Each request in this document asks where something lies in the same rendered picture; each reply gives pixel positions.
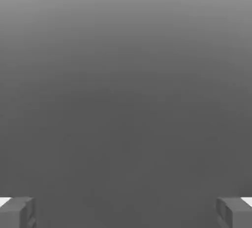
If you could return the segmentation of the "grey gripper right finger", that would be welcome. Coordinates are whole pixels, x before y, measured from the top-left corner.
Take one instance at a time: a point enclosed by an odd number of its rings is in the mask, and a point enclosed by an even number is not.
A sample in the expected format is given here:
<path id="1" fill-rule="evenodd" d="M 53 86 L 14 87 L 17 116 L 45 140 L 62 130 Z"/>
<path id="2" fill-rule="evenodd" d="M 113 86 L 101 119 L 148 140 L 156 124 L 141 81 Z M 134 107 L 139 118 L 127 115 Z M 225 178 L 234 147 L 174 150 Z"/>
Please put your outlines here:
<path id="1" fill-rule="evenodd" d="M 252 228 L 252 197 L 218 197 L 215 210 L 220 228 Z"/>

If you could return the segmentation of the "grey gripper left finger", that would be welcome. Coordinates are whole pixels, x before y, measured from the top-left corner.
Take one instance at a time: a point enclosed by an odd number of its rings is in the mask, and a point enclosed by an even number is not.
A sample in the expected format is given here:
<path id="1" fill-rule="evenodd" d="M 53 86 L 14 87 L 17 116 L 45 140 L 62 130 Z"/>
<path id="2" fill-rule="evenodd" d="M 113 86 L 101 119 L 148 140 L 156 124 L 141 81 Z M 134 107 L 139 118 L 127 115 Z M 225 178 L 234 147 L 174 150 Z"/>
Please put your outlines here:
<path id="1" fill-rule="evenodd" d="M 0 197 L 0 228 L 37 228 L 35 198 Z"/>

